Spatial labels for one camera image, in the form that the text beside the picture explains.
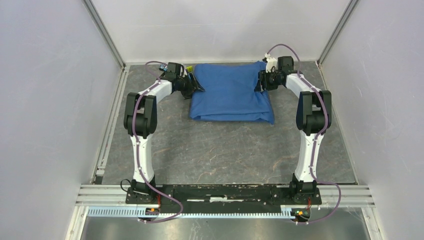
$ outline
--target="marble-patterned floor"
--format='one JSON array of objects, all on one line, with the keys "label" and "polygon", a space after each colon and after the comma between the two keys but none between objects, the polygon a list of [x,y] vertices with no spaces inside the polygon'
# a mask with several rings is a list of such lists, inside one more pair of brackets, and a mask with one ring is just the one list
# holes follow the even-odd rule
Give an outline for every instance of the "marble-patterned floor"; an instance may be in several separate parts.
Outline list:
[{"label": "marble-patterned floor", "polygon": [[[161,73],[158,65],[149,68]],[[325,88],[314,62],[303,62],[301,70],[308,81],[320,89]],[[133,148],[123,126],[125,102],[128,93],[142,91],[154,81],[144,65],[130,67],[102,184],[119,184],[122,179],[132,179]],[[179,92],[163,99],[157,106],[158,125],[152,141],[156,183],[290,182],[298,163],[301,142],[295,122],[298,99],[283,86],[270,91],[269,95],[275,125],[194,121],[189,118],[191,100],[184,100]],[[334,115],[319,150],[316,171],[317,177],[323,181],[355,182]]]}]

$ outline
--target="cable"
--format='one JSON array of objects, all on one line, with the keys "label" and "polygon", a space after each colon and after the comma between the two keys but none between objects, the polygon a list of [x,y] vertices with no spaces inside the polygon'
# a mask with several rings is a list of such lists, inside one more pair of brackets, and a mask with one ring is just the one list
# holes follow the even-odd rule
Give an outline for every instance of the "cable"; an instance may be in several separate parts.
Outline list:
[{"label": "cable", "polygon": [[[149,64],[149,63],[160,63],[160,62],[158,62],[158,61],[149,61],[149,62],[146,63],[146,65]],[[140,145],[140,141],[139,141],[139,136],[137,136],[137,134],[136,134],[136,118],[135,118],[135,116],[137,115],[137,110],[139,109],[139,105],[140,105],[140,103],[142,101],[143,96],[146,95],[151,90],[153,90],[154,88],[156,88],[157,86],[159,86],[159,84],[161,84],[160,77],[158,77],[157,79],[158,79],[158,82],[156,82],[155,84],[153,84],[148,89],[146,89],[143,93],[140,94],[140,96],[137,99],[137,103],[135,104],[135,108],[134,108],[134,114],[133,114],[134,117],[132,118],[132,134],[134,135],[135,141],[136,141],[136,144],[137,144],[137,147],[135,148],[136,149],[135,150],[136,151],[135,156],[136,156],[136,161],[137,161],[137,168],[138,168],[138,172],[140,173],[141,177],[143,178],[144,183],[146,183],[146,185],[151,190],[153,190],[156,193],[158,193],[159,195],[162,195],[165,198],[167,198],[167,199],[169,199],[169,200],[177,203],[180,206],[180,209],[179,209],[179,212],[178,213],[176,213],[176,214],[174,214],[172,216],[169,216],[169,217],[165,217],[163,219],[159,219],[159,220],[155,220],[155,221],[146,221],[146,220],[144,220],[144,223],[145,224],[158,224],[158,223],[163,223],[163,222],[169,221],[169,220],[177,217],[178,215],[180,215],[183,212],[183,209],[184,209],[183,204],[180,201],[178,201],[177,199],[171,197],[170,195],[166,195],[165,193],[157,190],[154,186],[152,186],[149,183],[149,180],[143,174],[142,167],[140,165],[140,153],[139,153],[139,148],[138,148],[138,146]]]},{"label": "cable", "polygon": [[147,71],[149,74],[153,75],[153,76],[157,79],[157,81],[160,83],[160,82],[161,82],[161,76],[156,75],[154,72],[152,72],[152,71],[151,71],[151,70],[147,67],[147,65],[149,65],[149,64],[162,64],[162,65],[165,65],[165,66],[168,66],[168,64],[166,64],[166,63],[164,63],[164,62],[161,62],[161,61],[148,61],[148,62],[146,62],[146,63],[144,64],[144,66],[145,66],[145,68],[146,68],[146,71]]},{"label": "cable", "polygon": [[306,211],[308,211],[309,209],[311,209],[311,197],[307,198],[307,207],[306,207]]},{"label": "cable", "polygon": [[128,190],[125,190],[123,187],[122,187],[122,182],[123,181],[127,181],[128,183],[129,183],[129,185],[131,185],[131,182],[130,182],[130,180],[128,180],[128,179],[123,179],[123,180],[121,180],[120,181],[120,189],[122,189],[122,191],[124,191],[124,192],[126,192],[126,193],[128,193]]},{"label": "cable", "polygon": [[312,145],[312,156],[311,156],[311,159],[310,159],[310,165],[309,165],[309,170],[310,170],[310,175],[312,176],[312,178],[315,180],[315,181],[317,181],[318,183],[320,183],[320,184],[324,184],[324,185],[333,185],[333,186],[335,186],[336,188],[337,188],[337,190],[338,190],[338,200],[337,200],[337,203],[335,204],[335,207],[334,207],[334,209],[327,215],[327,216],[324,216],[324,217],[322,217],[322,218],[319,218],[319,219],[316,219],[316,220],[313,220],[313,221],[308,221],[308,223],[304,223],[304,222],[300,222],[300,224],[313,224],[313,223],[317,223],[317,222],[320,222],[320,221],[322,221],[322,220],[325,220],[325,219],[327,219],[327,218],[329,218],[329,217],[331,217],[335,212],[336,212],[336,210],[337,210],[337,208],[339,208],[339,205],[340,205],[340,202],[342,201],[342,190],[340,189],[340,186],[337,184],[337,183],[335,183],[335,182],[329,182],[329,181],[320,181],[320,180],[318,180],[317,179],[317,177],[314,175],[314,171],[313,171],[313,169],[312,169],[312,167],[314,166],[314,158],[315,158],[315,150],[316,150],[316,147],[317,147],[317,139],[318,139],[318,136],[320,136],[326,129],[327,129],[327,127],[329,126],[329,117],[328,117],[328,115],[327,115],[327,109],[326,109],[326,106],[324,105],[324,100],[323,100],[323,98],[321,97],[321,95],[320,95],[320,93],[318,92],[318,90],[310,83],[310,82],[308,82],[305,78],[303,78],[302,76],[301,76],[301,73],[300,73],[300,71],[301,71],[301,60],[299,59],[299,56],[296,54],[296,52],[293,50],[293,48],[291,48],[291,47],[289,47],[288,45],[286,45],[286,44],[283,44],[283,43],[280,43],[280,44],[277,44],[277,45],[275,45],[275,46],[273,46],[273,47],[271,47],[271,49],[267,52],[267,54],[270,54],[270,52],[274,49],[274,48],[276,48],[276,47],[278,47],[278,46],[283,46],[283,47],[286,47],[286,48],[288,48],[293,54],[294,54],[294,56],[296,57],[296,59],[297,59],[297,62],[298,62],[298,64],[299,64],[299,67],[298,67],[298,69],[297,69],[297,76],[299,77],[299,79],[304,83],[304,84],[306,84],[312,91],[314,91],[314,93],[316,94],[316,96],[318,97],[318,100],[319,100],[319,103],[321,104],[321,108],[322,108],[322,111],[323,111],[323,113],[324,113],[324,127],[315,135],[315,137],[314,137],[314,139],[313,139],[313,145]]}]

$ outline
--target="gray wall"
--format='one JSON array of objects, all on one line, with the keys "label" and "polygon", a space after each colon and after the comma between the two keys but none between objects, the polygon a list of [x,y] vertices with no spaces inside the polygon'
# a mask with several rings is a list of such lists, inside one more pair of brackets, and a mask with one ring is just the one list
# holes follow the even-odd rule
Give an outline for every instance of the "gray wall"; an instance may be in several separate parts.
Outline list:
[{"label": "gray wall", "polygon": [[63,239],[120,68],[82,1],[0,3],[0,239]]},{"label": "gray wall", "polygon": [[387,239],[424,233],[424,2],[362,0],[323,63]]},{"label": "gray wall", "polygon": [[126,62],[228,63],[256,61],[278,43],[315,61],[349,0],[93,2]]}]

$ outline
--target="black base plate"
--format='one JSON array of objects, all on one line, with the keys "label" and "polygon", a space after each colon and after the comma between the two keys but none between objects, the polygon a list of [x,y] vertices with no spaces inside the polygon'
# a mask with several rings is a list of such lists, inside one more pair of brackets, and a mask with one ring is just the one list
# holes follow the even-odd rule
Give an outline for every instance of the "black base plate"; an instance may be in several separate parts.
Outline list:
[{"label": "black base plate", "polygon": [[[281,205],[307,205],[308,198],[312,205],[322,204],[318,188],[314,194],[290,197],[289,186],[278,184],[164,184],[157,189],[180,201],[183,213],[190,214],[281,213]],[[131,188],[128,194],[127,204],[158,203],[157,197],[134,193]],[[177,203],[160,197],[161,213],[177,213],[179,210]]]}]

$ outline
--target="blue towel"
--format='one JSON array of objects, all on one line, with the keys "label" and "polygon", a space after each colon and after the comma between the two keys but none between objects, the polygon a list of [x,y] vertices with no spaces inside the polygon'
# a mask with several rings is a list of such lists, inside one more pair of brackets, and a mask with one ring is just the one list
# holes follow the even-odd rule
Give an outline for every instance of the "blue towel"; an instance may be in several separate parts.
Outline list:
[{"label": "blue towel", "polygon": [[274,124],[267,91],[254,91],[265,62],[241,66],[198,64],[194,75],[205,92],[195,92],[190,117],[198,121],[253,121]]}]

